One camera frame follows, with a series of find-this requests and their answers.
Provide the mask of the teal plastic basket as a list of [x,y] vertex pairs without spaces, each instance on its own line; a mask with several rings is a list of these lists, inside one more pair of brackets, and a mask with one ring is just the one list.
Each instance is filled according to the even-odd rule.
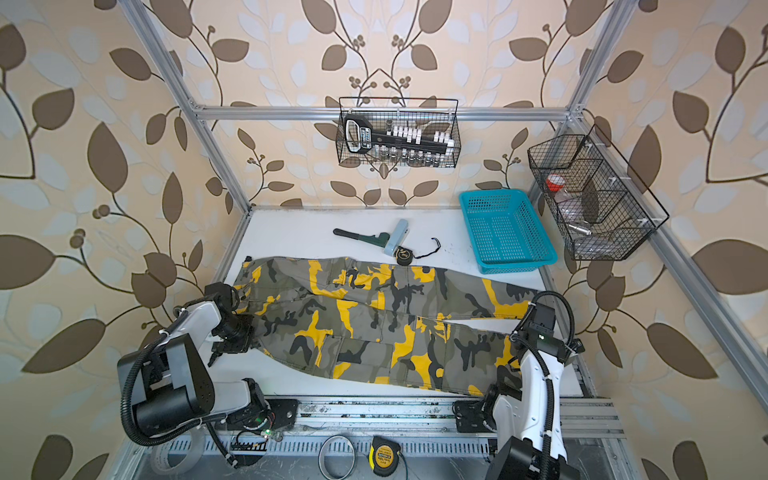
[[459,202],[481,273],[523,273],[557,262],[555,248],[525,192],[466,191]]

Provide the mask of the camouflage yellow green trousers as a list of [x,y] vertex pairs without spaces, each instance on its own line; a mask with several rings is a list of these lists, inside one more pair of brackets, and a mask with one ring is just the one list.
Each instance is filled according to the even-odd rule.
[[234,282],[253,349],[320,378],[481,396],[516,380],[534,291],[430,266],[250,259]]

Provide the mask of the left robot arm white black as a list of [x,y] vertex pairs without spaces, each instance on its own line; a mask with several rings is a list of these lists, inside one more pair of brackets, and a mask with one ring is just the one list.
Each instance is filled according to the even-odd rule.
[[120,420],[132,442],[156,446],[219,424],[263,436],[294,426],[297,400],[269,400],[252,378],[211,376],[218,358],[249,349],[253,320],[238,304],[234,287],[209,284],[202,298],[176,309],[156,339],[118,361]]

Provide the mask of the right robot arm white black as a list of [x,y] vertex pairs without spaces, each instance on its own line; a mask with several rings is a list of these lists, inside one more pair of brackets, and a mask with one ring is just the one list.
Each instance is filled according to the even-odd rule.
[[538,292],[508,339],[520,364],[520,391],[504,394],[497,382],[479,401],[455,402],[457,430],[496,434],[487,479],[579,479],[567,460],[560,420],[565,366],[584,351],[572,307],[561,293]]

